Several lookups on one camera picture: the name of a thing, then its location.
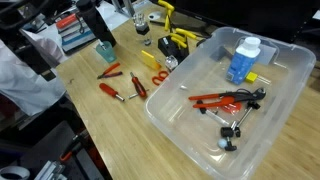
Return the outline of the clear glass ball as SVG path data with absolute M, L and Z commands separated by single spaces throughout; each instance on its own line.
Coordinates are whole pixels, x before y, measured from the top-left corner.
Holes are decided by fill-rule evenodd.
M 165 66 L 169 71 L 173 71 L 178 66 L 178 60 L 173 55 L 167 56 Z

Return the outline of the yellow plastic block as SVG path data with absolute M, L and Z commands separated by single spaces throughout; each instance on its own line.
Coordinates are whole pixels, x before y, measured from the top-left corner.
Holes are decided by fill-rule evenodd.
M 150 53 L 144 50 L 142 50 L 141 53 L 142 53 L 142 60 L 144 64 L 146 64 L 147 66 L 149 66 L 154 70 L 159 70 L 161 68 L 161 64 L 155 59 L 153 55 L 151 55 Z

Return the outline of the black tool holder block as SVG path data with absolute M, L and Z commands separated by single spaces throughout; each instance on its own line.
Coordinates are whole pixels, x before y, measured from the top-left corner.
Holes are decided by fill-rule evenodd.
M 178 63 L 181 63 L 188 55 L 188 48 L 179 48 L 178 45 L 171 40 L 170 36 L 161 37 L 158 39 L 158 49 L 165 55 L 173 55 Z

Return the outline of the teal plastic cup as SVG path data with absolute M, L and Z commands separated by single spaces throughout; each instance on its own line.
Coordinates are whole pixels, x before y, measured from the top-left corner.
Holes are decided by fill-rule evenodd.
M 113 47 L 108 41 L 100 42 L 96 46 L 96 51 L 108 63 L 114 62 L 116 60 L 116 55 L 114 53 Z

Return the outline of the clear plastic storage bin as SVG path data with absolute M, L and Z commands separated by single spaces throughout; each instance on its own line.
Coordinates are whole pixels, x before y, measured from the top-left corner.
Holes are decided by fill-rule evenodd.
M 252 71 L 258 75 L 253 83 L 236 85 L 226 79 L 235 48 L 248 32 L 224 27 L 199 45 L 174 70 L 145 104 L 150 121 L 190 159 L 215 179 L 249 178 L 268 152 L 286 122 L 297 98 L 315 65 L 312 51 L 263 37 L 261 52 Z M 190 96 L 229 91 L 266 90 L 240 126 L 241 136 L 233 136 L 235 151 L 219 146 L 220 129 L 230 127 L 245 113 L 247 103 L 238 106 L 211 107 L 202 113 L 194 108 Z

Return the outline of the clear glass jar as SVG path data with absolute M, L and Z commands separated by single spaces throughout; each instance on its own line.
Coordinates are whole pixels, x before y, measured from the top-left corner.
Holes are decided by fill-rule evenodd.
M 133 23 L 136 29 L 136 32 L 141 36 L 142 41 L 145 46 L 149 46 L 152 43 L 152 38 L 149 33 L 150 28 L 145 20 L 145 16 L 143 13 L 136 13 L 133 16 Z

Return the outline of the blue white bottle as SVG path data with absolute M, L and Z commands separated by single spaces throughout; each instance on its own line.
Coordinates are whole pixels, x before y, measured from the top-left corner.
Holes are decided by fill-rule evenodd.
M 259 48 L 260 43 L 261 40 L 256 37 L 247 37 L 244 39 L 236 48 L 232 57 L 231 64 L 226 73 L 227 80 L 236 85 L 244 81 L 261 52 Z

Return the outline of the black orange clamp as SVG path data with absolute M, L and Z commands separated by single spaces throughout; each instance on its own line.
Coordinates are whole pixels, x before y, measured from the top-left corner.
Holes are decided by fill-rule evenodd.
M 86 145 L 86 141 L 86 136 L 80 134 L 75 135 L 60 154 L 59 160 L 61 162 L 68 161 L 72 155 L 76 155 Z

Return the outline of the black cylindrical bottle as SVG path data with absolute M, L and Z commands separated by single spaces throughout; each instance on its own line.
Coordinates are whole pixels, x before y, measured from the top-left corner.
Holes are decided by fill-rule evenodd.
M 79 0 L 76 7 L 97 39 L 108 41 L 112 46 L 116 45 L 114 36 L 91 0 Z

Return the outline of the white cloth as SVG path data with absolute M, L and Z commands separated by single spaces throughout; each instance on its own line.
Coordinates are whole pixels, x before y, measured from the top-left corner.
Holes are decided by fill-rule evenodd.
M 56 103 L 66 92 L 59 78 L 46 81 L 21 61 L 0 39 L 0 93 L 33 116 Z

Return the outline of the red handled scissors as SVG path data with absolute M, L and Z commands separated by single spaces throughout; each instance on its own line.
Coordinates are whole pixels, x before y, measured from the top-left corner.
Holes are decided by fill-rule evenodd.
M 152 82 L 159 86 L 167 77 L 169 73 L 167 71 L 160 71 L 157 76 L 152 77 Z

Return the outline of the yellow handled tool lower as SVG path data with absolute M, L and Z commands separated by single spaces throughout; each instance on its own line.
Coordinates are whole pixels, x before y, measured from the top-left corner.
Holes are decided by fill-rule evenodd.
M 182 47 L 182 48 L 187 47 L 187 44 L 184 42 L 184 39 L 182 36 L 174 33 L 171 33 L 170 36 L 171 36 L 171 40 L 175 42 L 178 45 L 178 47 Z

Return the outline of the yellow handled tool middle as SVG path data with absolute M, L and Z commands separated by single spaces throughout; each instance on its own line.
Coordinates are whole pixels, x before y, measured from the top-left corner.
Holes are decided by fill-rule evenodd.
M 190 31 L 187 31 L 185 29 L 181 29 L 181 28 L 176 28 L 175 31 L 179 34 L 183 34 L 185 36 L 188 36 L 189 38 L 192 38 L 194 40 L 197 39 L 197 36 L 195 34 L 193 34 L 192 32 Z

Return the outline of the large red handled crimper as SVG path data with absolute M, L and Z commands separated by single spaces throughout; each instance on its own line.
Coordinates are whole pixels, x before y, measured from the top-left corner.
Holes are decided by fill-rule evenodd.
M 244 89 L 241 91 L 229 91 L 217 94 L 206 94 L 199 96 L 190 96 L 189 100 L 205 100 L 205 99 L 217 99 L 217 102 L 204 103 L 204 104 L 194 104 L 194 108 L 211 108 L 211 107 L 221 107 L 229 104 L 234 104 L 244 101 L 257 101 L 262 100 L 266 96 L 266 90 L 264 88 L 258 88 L 254 92 L 247 91 Z

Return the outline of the yellow handled tool upper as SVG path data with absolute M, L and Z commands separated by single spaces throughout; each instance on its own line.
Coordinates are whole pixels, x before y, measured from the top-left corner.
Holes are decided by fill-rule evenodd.
M 170 28 L 170 17 L 175 10 L 174 6 L 172 6 L 170 3 L 166 2 L 165 0 L 158 0 L 158 4 L 163 6 L 166 9 L 166 17 L 165 17 L 165 25 L 164 30 L 168 31 Z

